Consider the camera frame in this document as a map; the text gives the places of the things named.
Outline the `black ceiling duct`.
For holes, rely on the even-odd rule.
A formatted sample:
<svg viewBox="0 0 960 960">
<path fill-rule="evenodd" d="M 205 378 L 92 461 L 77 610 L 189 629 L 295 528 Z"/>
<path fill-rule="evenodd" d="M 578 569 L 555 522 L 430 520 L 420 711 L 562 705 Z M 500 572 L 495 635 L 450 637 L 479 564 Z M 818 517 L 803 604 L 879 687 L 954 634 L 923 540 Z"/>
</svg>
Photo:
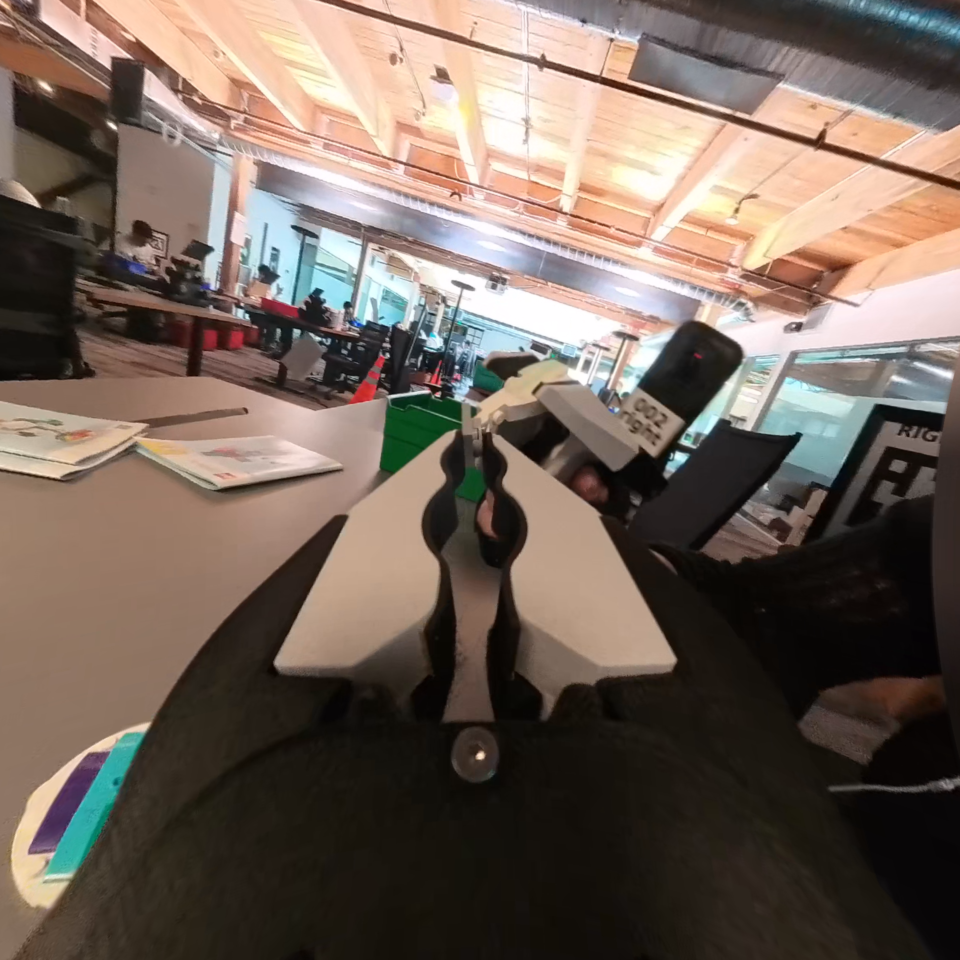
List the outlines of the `black ceiling duct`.
<svg viewBox="0 0 960 960">
<path fill-rule="evenodd" d="M 958 2 L 516 2 L 638 48 L 629 77 L 760 105 L 774 85 L 943 133 L 958 126 Z"/>
</svg>

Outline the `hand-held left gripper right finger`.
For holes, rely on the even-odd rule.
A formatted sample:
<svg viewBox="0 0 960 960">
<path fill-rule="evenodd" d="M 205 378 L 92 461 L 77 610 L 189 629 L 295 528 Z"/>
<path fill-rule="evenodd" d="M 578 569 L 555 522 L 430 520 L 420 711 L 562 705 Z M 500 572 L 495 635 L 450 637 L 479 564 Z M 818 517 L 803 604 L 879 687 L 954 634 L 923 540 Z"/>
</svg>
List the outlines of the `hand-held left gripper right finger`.
<svg viewBox="0 0 960 960">
<path fill-rule="evenodd" d="M 606 516 L 498 435 L 483 435 L 482 464 L 501 561 L 490 693 L 561 694 L 672 672 L 677 655 Z"/>
</svg>

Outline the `person's right forearm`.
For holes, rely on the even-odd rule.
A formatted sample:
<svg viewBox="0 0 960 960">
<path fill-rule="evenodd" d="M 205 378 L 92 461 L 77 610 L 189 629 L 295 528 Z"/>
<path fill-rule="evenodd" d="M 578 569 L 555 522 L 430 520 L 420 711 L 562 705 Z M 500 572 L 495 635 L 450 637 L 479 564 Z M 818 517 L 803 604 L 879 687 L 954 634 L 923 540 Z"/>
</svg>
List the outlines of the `person's right forearm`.
<svg viewBox="0 0 960 960">
<path fill-rule="evenodd" d="M 845 532 L 738 562 L 653 544 L 747 644 L 795 718 L 852 683 L 942 674 L 932 590 L 934 496 Z"/>
</svg>

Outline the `black and white sign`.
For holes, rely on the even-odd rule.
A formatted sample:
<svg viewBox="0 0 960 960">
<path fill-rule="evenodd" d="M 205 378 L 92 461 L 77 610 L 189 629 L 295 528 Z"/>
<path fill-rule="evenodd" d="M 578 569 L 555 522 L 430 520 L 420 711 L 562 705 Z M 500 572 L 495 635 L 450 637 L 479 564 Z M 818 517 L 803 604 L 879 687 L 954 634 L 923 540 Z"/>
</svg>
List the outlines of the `black and white sign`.
<svg viewBox="0 0 960 960">
<path fill-rule="evenodd" d="M 944 414 L 875 404 L 831 484 L 814 539 L 865 524 L 935 488 Z"/>
</svg>

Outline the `grey metal ruler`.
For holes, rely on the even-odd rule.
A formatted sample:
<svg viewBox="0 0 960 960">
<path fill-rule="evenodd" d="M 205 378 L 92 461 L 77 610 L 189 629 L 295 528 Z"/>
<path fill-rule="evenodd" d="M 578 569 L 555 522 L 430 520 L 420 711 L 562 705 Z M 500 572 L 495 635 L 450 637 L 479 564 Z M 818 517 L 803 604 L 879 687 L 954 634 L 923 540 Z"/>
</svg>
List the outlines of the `grey metal ruler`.
<svg viewBox="0 0 960 960">
<path fill-rule="evenodd" d="M 172 414 L 144 418 L 142 423 L 148 429 L 163 429 L 173 426 L 186 426 L 191 424 L 200 424 L 222 419 L 243 417 L 249 414 L 246 407 L 233 407 L 228 409 L 215 409 L 208 411 L 199 411 L 187 414 Z"/>
</svg>

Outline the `person's black hoodie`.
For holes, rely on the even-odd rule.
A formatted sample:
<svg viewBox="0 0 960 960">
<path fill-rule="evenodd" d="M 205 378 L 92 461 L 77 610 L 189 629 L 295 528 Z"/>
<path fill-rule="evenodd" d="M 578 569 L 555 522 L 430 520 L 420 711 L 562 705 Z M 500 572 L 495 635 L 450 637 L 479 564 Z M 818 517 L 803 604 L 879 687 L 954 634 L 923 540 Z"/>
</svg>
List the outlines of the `person's black hoodie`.
<svg viewBox="0 0 960 960">
<path fill-rule="evenodd" d="M 864 856 L 932 958 L 959 957 L 958 750 L 948 714 L 908 723 L 861 764 L 807 742 Z"/>
</svg>

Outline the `black mesh office chair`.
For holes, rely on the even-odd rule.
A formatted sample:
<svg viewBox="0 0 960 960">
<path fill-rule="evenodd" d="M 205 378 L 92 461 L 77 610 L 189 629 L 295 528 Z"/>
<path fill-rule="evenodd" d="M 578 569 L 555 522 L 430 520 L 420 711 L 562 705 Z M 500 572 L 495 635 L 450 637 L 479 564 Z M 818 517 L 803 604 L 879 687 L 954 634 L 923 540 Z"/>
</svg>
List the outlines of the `black mesh office chair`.
<svg viewBox="0 0 960 960">
<path fill-rule="evenodd" d="M 2 188 L 1 379 L 91 377 L 74 303 L 88 250 L 78 222 L 37 206 L 14 181 Z"/>
</svg>

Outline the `person's right hand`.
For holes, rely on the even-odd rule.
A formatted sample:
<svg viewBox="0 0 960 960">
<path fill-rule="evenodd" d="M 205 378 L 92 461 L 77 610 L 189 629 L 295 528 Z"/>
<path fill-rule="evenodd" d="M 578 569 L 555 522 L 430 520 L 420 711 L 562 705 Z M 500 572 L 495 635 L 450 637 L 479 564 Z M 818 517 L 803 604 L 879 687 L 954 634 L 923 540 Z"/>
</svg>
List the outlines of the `person's right hand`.
<svg viewBox="0 0 960 960">
<path fill-rule="evenodd" d="M 611 494 L 606 482 L 601 478 L 597 468 L 592 465 L 581 467 L 568 484 L 570 490 L 579 498 L 600 510 L 609 504 Z M 475 525 L 479 533 L 485 538 L 497 541 L 499 535 L 494 525 L 496 498 L 488 490 L 484 499 L 479 503 L 475 514 Z"/>
</svg>

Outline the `black loudspeaker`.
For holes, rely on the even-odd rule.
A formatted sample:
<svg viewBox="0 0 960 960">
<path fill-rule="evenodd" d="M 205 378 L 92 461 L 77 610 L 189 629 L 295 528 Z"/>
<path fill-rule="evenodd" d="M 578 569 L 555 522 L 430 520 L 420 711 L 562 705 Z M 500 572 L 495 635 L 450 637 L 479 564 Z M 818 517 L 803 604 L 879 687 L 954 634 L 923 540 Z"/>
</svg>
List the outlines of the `black loudspeaker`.
<svg viewBox="0 0 960 960">
<path fill-rule="evenodd" d="M 138 59 L 114 56 L 110 61 L 109 114 L 124 126 L 142 127 L 145 114 L 146 64 Z"/>
</svg>

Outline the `white panel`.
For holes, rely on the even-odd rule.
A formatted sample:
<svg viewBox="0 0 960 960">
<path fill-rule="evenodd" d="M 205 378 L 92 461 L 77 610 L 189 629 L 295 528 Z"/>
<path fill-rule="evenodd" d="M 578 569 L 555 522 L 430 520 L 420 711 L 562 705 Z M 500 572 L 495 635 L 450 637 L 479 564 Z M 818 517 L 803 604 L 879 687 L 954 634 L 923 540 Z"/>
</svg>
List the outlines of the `white panel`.
<svg viewBox="0 0 960 960">
<path fill-rule="evenodd" d="M 303 380 L 310 376 L 323 360 L 325 347 L 311 334 L 304 333 L 280 358 L 282 373 L 289 380 Z"/>
</svg>

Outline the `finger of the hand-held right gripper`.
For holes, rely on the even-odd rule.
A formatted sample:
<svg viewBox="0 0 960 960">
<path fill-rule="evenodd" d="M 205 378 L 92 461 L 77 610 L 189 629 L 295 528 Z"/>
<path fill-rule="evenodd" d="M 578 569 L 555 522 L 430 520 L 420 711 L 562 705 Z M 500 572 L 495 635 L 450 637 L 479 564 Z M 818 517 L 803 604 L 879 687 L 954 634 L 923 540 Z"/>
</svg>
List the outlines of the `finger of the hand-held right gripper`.
<svg viewBox="0 0 960 960">
<path fill-rule="evenodd" d="M 648 456 L 639 436 L 588 387 L 561 381 L 541 385 L 539 391 L 540 406 L 567 430 L 540 463 L 547 474 L 575 474 L 596 462 L 616 473 Z"/>
<path fill-rule="evenodd" d="M 496 433 L 504 424 L 541 414 L 545 409 L 538 393 L 551 386 L 575 384 L 563 363 L 545 359 L 526 364 L 504 380 L 503 386 L 482 400 L 477 408 L 477 432 Z"/>
</svg>

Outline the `green plastic bin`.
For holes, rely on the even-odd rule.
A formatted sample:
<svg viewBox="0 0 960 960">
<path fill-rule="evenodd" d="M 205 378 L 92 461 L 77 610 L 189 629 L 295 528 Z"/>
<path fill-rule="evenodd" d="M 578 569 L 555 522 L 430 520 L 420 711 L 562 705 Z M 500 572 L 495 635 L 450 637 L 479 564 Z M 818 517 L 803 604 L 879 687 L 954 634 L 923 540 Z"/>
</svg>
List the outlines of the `green plastic bin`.
<svg viewBox="0 0 960 960">
<path fill-rule="evenodd" d="M 463 435 L 465 416 L 475 412 L 474 404 L 440 398 L 430 391 L 387 397 L 380 469 L 394 474 L 438 439 L 456 433 L 460 453 L 454 459 L 461 478 L 457 497 L 479 503 L 486 494 L 486 483 L 482 471 L 475 465 L 474 455 L 467 452 Z"/>
</svg>

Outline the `wooden table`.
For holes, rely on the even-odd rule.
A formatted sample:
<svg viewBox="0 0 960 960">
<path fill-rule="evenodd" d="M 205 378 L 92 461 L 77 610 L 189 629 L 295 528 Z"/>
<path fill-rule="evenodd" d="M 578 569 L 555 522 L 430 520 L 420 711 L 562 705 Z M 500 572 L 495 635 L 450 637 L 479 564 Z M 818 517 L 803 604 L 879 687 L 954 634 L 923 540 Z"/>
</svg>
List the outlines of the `wooden table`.
<svg viewBox="0 0 960 960">
<path fill-rule="evenodd" d="M 202 374 L 204 333 L 207 329 L 246 330 L 254 326 L 244 318 L 234 317 L 210 306 L 184 304 L 159 294 L 116 289 L 85 279 L 77 280 L 76 287 L 98 306 L 126 306 L 189 320 L 190 335 L 185 368 L 186 377 L 189 378 L 197 378 Z"/>
</svg>

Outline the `round white rainbow lego plate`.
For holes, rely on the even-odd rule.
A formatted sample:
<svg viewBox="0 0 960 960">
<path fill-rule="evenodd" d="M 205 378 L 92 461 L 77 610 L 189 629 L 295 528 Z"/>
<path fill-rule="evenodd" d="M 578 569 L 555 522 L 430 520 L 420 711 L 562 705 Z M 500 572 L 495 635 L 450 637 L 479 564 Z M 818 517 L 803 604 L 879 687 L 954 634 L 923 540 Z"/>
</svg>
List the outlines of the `round white rainbow lego plate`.
<svg viewBox="0 0 960 960">
<path fill-rule="evenodd" d="M 28 907 L 54 906 L 114 807 L 150 724 L 121 729 L 82 750 L 27 799 L 9 849 L 10 874 Z"/>
</svg>

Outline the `lego instruction booklet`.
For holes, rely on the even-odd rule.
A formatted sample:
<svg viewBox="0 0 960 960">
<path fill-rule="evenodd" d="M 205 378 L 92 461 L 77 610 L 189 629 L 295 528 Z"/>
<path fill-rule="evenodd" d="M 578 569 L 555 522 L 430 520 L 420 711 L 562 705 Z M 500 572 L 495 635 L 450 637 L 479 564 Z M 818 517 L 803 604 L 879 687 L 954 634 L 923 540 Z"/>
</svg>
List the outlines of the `lego instruction booklet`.
<svg viewBox="0 0 960 960">
<path fill-rule="evenodd" d="M 274 437 L 138 440 L 136 451 L 191 483 L 227 491 L 344 469 L 323 454 Z"/>
<path fill-rule="evenodd" d="M 1 471 L 64 481 L 134 447 L 149 426 L 1 402 Z"/>
</svg>

